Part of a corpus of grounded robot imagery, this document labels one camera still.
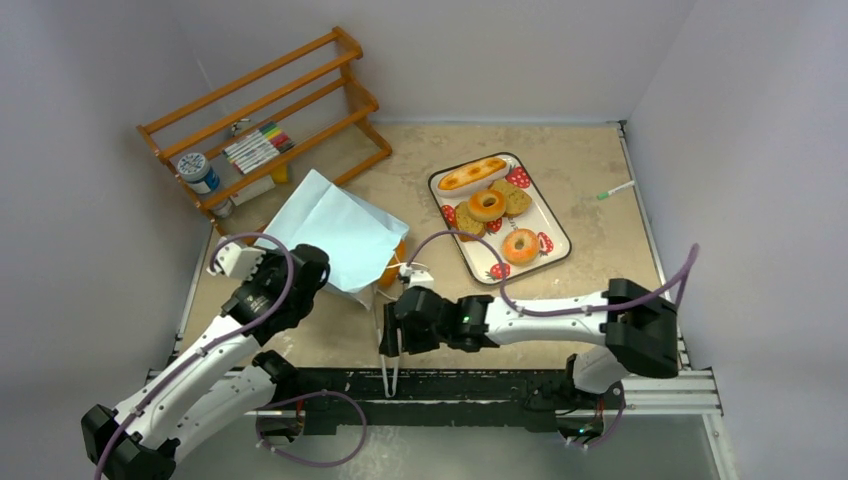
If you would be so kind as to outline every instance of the yellow object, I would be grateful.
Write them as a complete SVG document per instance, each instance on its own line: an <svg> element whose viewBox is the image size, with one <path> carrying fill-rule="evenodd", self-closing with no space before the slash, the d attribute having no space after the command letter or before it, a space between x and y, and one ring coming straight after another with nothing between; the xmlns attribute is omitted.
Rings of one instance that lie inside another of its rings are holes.
<svg viewBox="0 0 848 480"><path fill-rule="evenodd" d="M289 165L280 165L271 171L271 178L274 180L274 183L289 183Z"/></svg>
<svg viewBox="0 0 848 480"><path fill-rule="evenodd" d="M401 240L398 244L398 248L395 249L395 256L392 257L386 266L402 263L404 255L406 255L406 243ZM383 272L383 276L377 280L377 285L380 288L390 287L397 277L398 270L400 270L400 267L387 268L386 271Z"/></svg>

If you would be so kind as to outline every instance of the wooden shelf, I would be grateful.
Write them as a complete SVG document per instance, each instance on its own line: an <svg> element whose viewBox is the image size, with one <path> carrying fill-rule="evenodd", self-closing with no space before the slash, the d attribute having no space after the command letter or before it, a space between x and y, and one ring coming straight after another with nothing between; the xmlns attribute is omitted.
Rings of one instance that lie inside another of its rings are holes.
<svg viewBox="0 0 848 480"><path fill-rule="evenodd" d="M186 116L196 112L197 110L204 108L211 103L220 100L227 95L232 94L233 92L250 85L251 83L259 80L260 78L283 68L284 66L290 64L291 62L308 55L315 50L330 44L331 42L336 42L338 45L339 53L336 58L325 63L324 65L312 70L311 72L302 75L300 78L283 85L282 87L272 91L271 93L266 94L265 96L249 103L248 105L240 108L236 112L233 112L230 115L226 115L219 120L213 122L211 125L208 125L191 135L177 141L173 145L168 147L161 148L156 142L153 140L152 135L157 131L160 131L178 121L185 118ZM211 208L215 205L218 205L222 201L225 201L227 197L238 192L242 188L250 185L256 180L268 175L276 169L277 167L284 165L288 162L294 160L298 155L311 150L312 148L319 145L321 142L326 141L333 135L339 133L346 127L351 125L356 125L366 136L368 136L371 141L373 141L379 148L380 151L371 155L367 159L363 160L361 163L357 164L349 171L340 175L338 178L334 180L334 182L338 185L341 185L358 174L362 173L367 168L371 167L375 163L380 160L388 157L392 153L392 147L389 143L374 130L374 127L368 120L368 115L372 112L377 111L379 109L379 104L377 103L377 99L368 92L356 79L353 69L350 63L353 60L362 58L362 47L359 43L353 39L350 35L347 34L344 30L339 27L333 28L333 31L324 35L321 38L318 38L299 49L283 55L282 57L274 60L273 62L260 67L259 69L244 75L243 77L230 82L229 84L215 90L214 92L209 93L197 100L174 110L173 112L165 115L164 117L150 122L147 125L139 125L137 130L141 134L144 141L147 143L150 150L153 154L159 159L159 161L165 165L171 173L174 175L177 182L183 187L186 191L186 194L194 202L194 205L209 219L212 225L216 230L222 235L226 235L229 232L226 232L224 228L219 224L217 218L211 212ZM208 149L204 152L206 158L211 161L212 159L221 155L226 147L232 145L233 143L239 141L243 136L255 131L259 126L264 125L269 121L280 122L281 120L293 115L294 113L308 107L309 105L315 103L317 100L327 96L331 92L343 88L345 92L345 97L348 105L348 115L338 122L324 128L320 132L315 135L309 137L308 139L297 143L291 149L286 152L281 153L271 161L263 164L256 170L251 171L250 173L244 175L238 181L233 183L232 185L226 188L219 188L215 191L215 193L208 198L201 200L197 194L192 190L186 183L183 181L182 177L177 173L176 168L172 162L172 159L186 151L187 149L197 145L198 143L206 140L207 138L215 135L218 132L226 130L230 128L230 126L239 121L240 119L255 113L268 105L282 99L286 95L299 90L310 83L318 80L319 78L324 77L325 75L331 74L334 71L339 72L339 78L334 80L333 82L319 88L318 90L306 95L300 100L292 103L291 105L283 108L279 112L271 115L270 117L256 122L255 126L246 129L241 132L238 136L228 139L225 142L222 142L216 145L213 148Z"/></svg>

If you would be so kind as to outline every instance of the blue label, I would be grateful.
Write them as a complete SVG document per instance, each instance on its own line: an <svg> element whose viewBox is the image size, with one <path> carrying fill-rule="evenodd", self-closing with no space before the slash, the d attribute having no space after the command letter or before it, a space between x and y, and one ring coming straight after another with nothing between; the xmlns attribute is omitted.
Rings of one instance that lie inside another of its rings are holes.
<svg viewBox="0 0 848 480"><path fill-rule="evenodd" d="M218 184L221 183L221 179L218 178L218 175L215 175L215 170L209 169L209 172L203 177L203 183L209 187L209 190L215 190L218 188Z"/></svg>

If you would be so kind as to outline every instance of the baguette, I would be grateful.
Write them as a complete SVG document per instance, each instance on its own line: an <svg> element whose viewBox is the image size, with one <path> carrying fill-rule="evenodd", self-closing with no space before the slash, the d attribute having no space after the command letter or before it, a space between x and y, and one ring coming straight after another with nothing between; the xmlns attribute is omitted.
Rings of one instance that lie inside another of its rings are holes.
<svg viewBox="0 0 848 480"><path fill-rule="evenodd" d="M517 217L533 204L533 199L527 195L527 192L502 178L495 180L489 189L501 192L506 198L506 212L504 212L506 217Z"/></svg>
<svg viewBox="0 0 848 480"><path fill-rule="evenodd" d="M488 157L466 163L448 172L439 180L436 191L445 198L470 195L482 190L493 180L503 178L509 173L509 165L499 157Z"/></svg>
<svg viewBox="0 0 848 480"><path fill-rule="evenodd" d="M471 218L471 213L468 211L468 202L461 202L456 206L456 228L463 232L473 233L479 237L482 237L486 233L486 224ZM474 240L465 235L459 235L459 239L463 242Z"/></svg>

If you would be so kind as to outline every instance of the strawberry print tray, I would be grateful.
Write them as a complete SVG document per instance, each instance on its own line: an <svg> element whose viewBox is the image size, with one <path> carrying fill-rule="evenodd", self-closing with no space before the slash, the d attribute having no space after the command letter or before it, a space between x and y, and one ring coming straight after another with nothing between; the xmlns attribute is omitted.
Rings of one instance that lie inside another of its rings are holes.
<svg viewBox="0 0 848 480"><path fill-rule="evenodd" d="M530 229L536 232L536 236L539 239L540 250L536 260L525 266L516 266L507 263L506 276L511 279L521 277L546 265L564 260L571 253L571 241L568 239L568 235L566 235L565 230L563 230L553 212L551 212L544 197L542 197L542 194L536 188L530 177L530 173L524 168L521 160L507 152L495 153L480 158L488 157L499 157L506 161L510 170L509 174L504 178L513 185L524 189L533 199L533 204L521 215L514 218L501 217L486 224L486 233L483 235L483 239L489 242L499 254L501 254L501 245L504 239L513 230L518 230L519 228ZM471 195L445 198L438 194L436 187L442 177L462 165L465 165L465 163L439 170L430 175L430 179L428 180L430 193L433 194L433 199L442 213L445 224L450 228L456 228L454 208L460 202L467 201ZM463 242L456 236L453 238L457 247L459 247L462 258L465 260L468 272L475 280L484 285L495 285L504 277L504 272L501 272L500 266L495 261L492 253L481 245L480 242Z"/></svg>

